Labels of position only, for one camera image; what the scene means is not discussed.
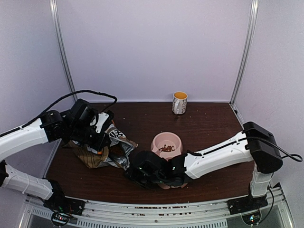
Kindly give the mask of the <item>brown pet food bag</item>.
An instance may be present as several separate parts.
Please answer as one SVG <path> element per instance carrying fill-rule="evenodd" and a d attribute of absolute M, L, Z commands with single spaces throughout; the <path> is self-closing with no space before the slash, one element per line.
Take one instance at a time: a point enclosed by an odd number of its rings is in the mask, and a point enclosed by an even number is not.
<path fill-rule="evenodd" d="M 114 122 L 107 128 L 106 133 L 110 136 L 111 144 L 97 153 L 92 152 L 88 146 L 81 146 L 75 141 L 70 141 L 62 147 L 64 149 L 71 149 L 73 154 L 90 169 L 109 165 L 124 170 L 127 169 L 129 167 L 129 154 L 138 147 L 138 144 L 129 140 L 126 135 L 116 127 Z M 109 148 L 114 145 L 120 145 L 125 155 L 117 156 L 115 154 L 109 154 Z"/>

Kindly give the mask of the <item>pink double pet bowl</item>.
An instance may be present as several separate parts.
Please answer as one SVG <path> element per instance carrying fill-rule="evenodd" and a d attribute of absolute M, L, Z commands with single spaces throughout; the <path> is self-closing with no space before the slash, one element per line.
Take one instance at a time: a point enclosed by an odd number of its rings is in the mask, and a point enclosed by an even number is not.
<path fill-rule="evenodd" d="M 151 151 L 152 164 L 156 167 L 155 183 L 164 190 L 185 187 L 185 154 L 180 137 L 171 132 L 159 133 L 151 143 Z"/>

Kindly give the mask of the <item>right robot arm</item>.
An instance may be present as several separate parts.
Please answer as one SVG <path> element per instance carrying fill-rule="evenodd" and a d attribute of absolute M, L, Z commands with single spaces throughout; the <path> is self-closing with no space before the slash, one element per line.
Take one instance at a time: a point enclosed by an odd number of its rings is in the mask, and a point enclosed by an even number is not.
<path fill-rule="evenodd" d="M 243 162 L 255 162 L 246 209 L 254 209 L 266 194 L 274 172 L 283 166 L 274 135 L 255 122 L 243 125 L 232 138 L 201 151 L 188 151 L 166 160 L 152 151 L 136 154 L 125 177 L 149 188 L 154 184 L 181 187 L 213 171 Z"/>

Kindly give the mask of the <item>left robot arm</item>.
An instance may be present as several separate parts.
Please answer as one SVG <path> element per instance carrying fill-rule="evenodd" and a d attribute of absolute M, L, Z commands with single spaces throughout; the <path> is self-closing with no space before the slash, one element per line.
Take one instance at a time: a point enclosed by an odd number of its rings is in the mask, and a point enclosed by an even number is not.
<path fill-rule="evenodd" d="M 5 159 L 27 148 L 59 139 L 66 143 L 75 141 L 99 153 L 111 144 L 106 130 L 113 118 L 111 111 L 99 112 L 89 102 L 79 99 L 69 110 L 46 110 L 36 120 L 1 134 L 0 186 L 38 197 L 49 209 L 68 213 L 74 203 L 65 196 L 57 181 L 28 175 L 10 166 Z"/>

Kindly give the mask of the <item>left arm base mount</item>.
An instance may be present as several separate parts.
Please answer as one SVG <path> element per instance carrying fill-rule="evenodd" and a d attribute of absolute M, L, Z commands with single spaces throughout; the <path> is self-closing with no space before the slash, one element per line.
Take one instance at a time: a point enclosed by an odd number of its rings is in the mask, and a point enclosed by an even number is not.
<path fill-rule="evenodd" d="M 59 200 L 42 200 L 43 206 L 52 211 L 51 222 L 56 227 L 62 227 L 71 222 L 77 222 L 76 216 L 81 216 L 86 202 L 79 199 L 64 198 Z"/>

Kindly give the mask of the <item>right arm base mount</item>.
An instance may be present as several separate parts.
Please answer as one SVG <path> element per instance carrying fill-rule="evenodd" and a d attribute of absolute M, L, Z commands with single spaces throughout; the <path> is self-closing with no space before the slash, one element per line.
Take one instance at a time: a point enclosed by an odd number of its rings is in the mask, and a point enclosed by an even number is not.
<path fill-rule="evenodd" d="M 253 198 L 245 196 L 227 201 L 230 215 L 241 214 L 241 218 L 246 225 L 258 225 L 262 220 L 261 208 L 268 205 L 265 197 Z"/>

